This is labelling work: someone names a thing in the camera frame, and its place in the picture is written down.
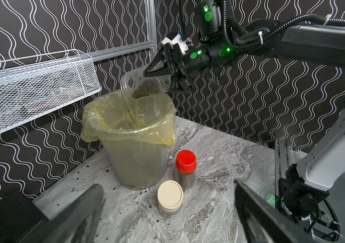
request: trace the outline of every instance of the white wire basket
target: white wire basket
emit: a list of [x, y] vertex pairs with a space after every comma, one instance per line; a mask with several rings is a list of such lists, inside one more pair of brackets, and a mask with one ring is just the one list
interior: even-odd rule
[[92, 57], [77, 49], [65, 57], [0, 70], [0, 133], [34, 120], [101, 90]]

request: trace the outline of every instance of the black patterned wallpaper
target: black patterned wallpaper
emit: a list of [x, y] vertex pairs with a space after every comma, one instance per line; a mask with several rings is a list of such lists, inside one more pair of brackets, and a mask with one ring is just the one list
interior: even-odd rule
[[[186, 31], [195, 46], [199, 42], [193, 9], [199, 2], [184, 0]], [[160, 43], [170, 31], [180, 31], [178, 1], [155, 4]], [[285, 21], [304, 13], [345, 19], [345, 0], [231, 0], [231, 4], [243, 27], [259, 18]], [[215, 87], [197, 78], [189, 95], [171, 94], [177, 114], [268, 147], [287, 139], [296, 150], [309, 152], [344, 107], [344, 68], [246, 55], [223, 71], [222, 80], [224, 86]]]
[[[0, 1], [0, 60], [143, 42], [145, 16], [144, 1]], [[100, 93], [0, 134], [0, 199], [14, 190], [34, 199], [97, 152], [99, 141], [86, 143], [79, 137], [83, 107], [95, 96], [119, 89], [123, 73], [148, 62], [146, 50], [96, 62]]]

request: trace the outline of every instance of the yellow plastic bag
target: yellow plastic bag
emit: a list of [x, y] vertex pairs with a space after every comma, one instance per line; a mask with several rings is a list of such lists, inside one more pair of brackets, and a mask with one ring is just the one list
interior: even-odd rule
[[81, 138], [85, 142], [135, 140], [175, 144], [175, 106], [170, 96], [157, 93], [129, 105], [116, 90], [97, 97], [83, 110]]

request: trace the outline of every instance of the trash can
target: trash can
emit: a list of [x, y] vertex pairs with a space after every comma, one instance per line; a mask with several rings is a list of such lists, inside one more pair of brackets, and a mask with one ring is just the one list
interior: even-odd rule
[[81, 138], [104, 145], [118, 180], [131, 190], [158, 183], [175, 144], [174, 103], [165, 93], [128, 105], [121, 90], [97, 97], [83, 110]]

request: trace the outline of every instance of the red-capped jar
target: red-capped jar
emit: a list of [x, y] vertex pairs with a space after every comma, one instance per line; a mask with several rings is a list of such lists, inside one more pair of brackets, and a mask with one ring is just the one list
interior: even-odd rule
[[197, 168], [195, 154], [189, 150], [182, 150], [176, 156], [175, 166], [177, 168], [175, 178], [182, 189], [187, 190], [193, 187]]

